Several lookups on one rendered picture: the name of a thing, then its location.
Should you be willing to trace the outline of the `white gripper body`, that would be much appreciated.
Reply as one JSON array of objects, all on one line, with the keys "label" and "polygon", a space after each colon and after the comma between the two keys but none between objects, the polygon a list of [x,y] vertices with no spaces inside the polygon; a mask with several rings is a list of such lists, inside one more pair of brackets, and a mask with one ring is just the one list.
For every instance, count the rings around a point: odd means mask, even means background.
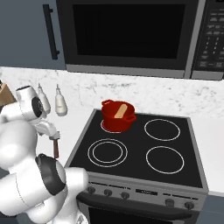
[{"label": "white gripper body", "polygon": [[52,137],[57,132],[55,126],[48,121],[40,121],[35,125],[35,129],[41,136],[47,135]]}]

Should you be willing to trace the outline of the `red pot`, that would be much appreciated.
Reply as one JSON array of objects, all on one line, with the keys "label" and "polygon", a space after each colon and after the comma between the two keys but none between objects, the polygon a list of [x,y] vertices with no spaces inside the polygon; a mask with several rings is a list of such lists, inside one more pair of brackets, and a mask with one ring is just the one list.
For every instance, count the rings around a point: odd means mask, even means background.
[{"label": "red pot", "polygon": [[[112,132],[129,130],[131,124],[137,119],[134,106],[126,101],[106,100],[101,105],[103,126],[106,130]],[[116,114],[122,105],[125,105],[125,109],[122,110],[122,117],[118,117]]]}]

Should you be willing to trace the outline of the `wooden knife block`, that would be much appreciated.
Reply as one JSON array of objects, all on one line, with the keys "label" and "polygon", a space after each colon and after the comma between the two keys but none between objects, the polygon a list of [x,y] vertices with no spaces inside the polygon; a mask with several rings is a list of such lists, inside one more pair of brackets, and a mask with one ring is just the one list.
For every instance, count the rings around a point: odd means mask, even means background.
[{"label": "wooden knife block", "polygon": [[12,92],[10,91],[9,87],[3,83],[0,85],[0,106],[11,104],[16,102],[16,99]]}]

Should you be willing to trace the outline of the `tan oblong piece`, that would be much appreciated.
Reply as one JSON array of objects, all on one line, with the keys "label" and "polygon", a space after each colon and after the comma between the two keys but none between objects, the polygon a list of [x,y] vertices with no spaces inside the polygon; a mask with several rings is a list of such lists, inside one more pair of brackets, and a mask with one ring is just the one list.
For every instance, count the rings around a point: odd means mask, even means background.
[{"label": "tan oblong piece", "polygon": [[120,108],[117,110],[115,118],[123,118],[123,115],[126,112],[127,108],[128,106],[126,104],[122,104]]}]

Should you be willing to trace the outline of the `black hob stove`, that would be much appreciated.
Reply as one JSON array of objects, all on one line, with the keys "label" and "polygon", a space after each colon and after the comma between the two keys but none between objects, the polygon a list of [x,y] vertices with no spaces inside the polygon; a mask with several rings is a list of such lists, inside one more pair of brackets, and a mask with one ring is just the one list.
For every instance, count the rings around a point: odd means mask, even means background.
[{"label": "black hob stove", "polygon": [[[139,114],[124,132],[104,128],[102,112],[94,110],[66,162],[87,171],[87,188],[96,195],[200,212],[208,187],[189,118]],[[194,208],[185,208],[192,202]]]}]

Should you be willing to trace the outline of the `grey cupboard door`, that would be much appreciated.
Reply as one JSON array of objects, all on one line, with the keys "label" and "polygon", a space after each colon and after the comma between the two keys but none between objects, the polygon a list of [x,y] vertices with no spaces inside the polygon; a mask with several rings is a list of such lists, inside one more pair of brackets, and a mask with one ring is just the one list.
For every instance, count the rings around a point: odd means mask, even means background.
[{"label": "grey cupboard door", "polygon": [[[58,59],[52,59],[43,4],[53,9]],[[0,67],[65,70],[56,0],[0,0]]]}]

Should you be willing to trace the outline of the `oven door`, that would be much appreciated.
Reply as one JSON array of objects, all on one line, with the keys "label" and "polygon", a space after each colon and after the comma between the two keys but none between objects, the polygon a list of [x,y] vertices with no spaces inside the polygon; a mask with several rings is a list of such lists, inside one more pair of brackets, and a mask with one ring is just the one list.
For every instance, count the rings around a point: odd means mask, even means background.
[{"label": "oven door", "polygon": [[89,206],[82,202],[79,209],[89,224],[196,224],[198,212],[150,206],[139,210],[119,206]]}]

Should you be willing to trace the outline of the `brown handled tool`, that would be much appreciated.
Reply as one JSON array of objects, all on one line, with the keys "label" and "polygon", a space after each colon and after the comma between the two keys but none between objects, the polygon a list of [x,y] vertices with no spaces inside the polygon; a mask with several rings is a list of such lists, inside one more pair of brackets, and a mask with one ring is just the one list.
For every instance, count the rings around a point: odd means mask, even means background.
[{"label": "brown handled tool", "polygon": [[54,153],[54,158],[59,158],[58,139],[53,140],[53,153]]}]

